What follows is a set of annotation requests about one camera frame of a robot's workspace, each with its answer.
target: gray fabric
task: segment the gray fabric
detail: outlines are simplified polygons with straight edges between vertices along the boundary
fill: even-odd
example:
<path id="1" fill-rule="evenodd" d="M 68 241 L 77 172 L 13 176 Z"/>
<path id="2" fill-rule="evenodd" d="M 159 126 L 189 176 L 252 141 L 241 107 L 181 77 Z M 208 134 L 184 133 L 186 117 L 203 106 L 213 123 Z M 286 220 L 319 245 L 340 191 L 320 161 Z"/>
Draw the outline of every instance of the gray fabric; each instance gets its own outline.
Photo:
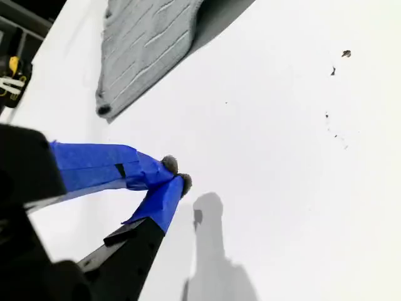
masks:
<path id="1" fill-rule="evenodd" d="M 161 79 L 189 51 L 203 0 L 109 0 L 96 93 L 111 119 Z"/>

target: dark debris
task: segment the dark debris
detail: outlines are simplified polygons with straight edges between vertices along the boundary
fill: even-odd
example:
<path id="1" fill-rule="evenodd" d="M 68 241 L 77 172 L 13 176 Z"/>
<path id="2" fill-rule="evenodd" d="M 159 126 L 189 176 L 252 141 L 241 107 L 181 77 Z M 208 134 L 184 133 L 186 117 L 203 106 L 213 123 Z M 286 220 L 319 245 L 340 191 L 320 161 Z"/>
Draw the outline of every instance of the dark debris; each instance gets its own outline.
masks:
<path id="1" fill-rule="evenodd" d="M 346 56 L 347 58 L 349 58 L 351 56 L 351 50 L 345 50 L 343 51 L 343 55 L 341 55 L 341 57 L 343 58 L 344 56 Z"/>

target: gray cloth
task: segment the gray cloth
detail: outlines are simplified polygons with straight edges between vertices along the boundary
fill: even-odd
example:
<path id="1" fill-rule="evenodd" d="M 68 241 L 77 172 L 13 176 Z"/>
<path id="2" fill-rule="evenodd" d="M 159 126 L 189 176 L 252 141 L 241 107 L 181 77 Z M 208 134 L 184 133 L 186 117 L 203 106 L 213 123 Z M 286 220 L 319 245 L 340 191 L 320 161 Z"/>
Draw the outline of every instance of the gray cloth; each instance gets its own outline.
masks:
<path id="1" fill-rule="evenodd" d="M 203 0 L 109 0 L 96 93 L 112 119 L 189 51 Z"/>

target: yellow object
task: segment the yellow object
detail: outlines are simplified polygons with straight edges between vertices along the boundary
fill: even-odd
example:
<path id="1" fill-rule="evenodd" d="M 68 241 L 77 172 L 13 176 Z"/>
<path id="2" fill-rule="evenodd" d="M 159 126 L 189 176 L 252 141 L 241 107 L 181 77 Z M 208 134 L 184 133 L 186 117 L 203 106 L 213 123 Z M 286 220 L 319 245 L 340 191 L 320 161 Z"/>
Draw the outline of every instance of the yellow object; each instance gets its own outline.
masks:
<path id="1" fill-rule="evenodd" d="M 8 67 L 10 67 L 11 71 L 13 72 L 13 76 L 12 77 L 14 77 L 15 73 L 17 73 L 18 62 L 19 62 L 18 56 L 12 56 L 10 58 L 10 61 L 8 63 Z"/>

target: white table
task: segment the white table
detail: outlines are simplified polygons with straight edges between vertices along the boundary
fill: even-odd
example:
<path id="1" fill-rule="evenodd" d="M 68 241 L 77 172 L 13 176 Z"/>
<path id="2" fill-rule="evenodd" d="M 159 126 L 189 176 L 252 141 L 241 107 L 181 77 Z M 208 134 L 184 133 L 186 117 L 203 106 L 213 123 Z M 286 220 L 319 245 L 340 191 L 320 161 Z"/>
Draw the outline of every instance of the white table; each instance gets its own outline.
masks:
<path id="1" fill-rule="evenodd" d="M 105 6 L 68 0 L 12 124 L 173 154 L 191 174 L 141 300 L 180 300 L 208 192 L 259 300 L 400 300 L 399 1 L 256 0 L 111 124 L 94 97 Z M 79 260 L 142 198 L 105 191 L 31 218 L 53 260 Z"/>

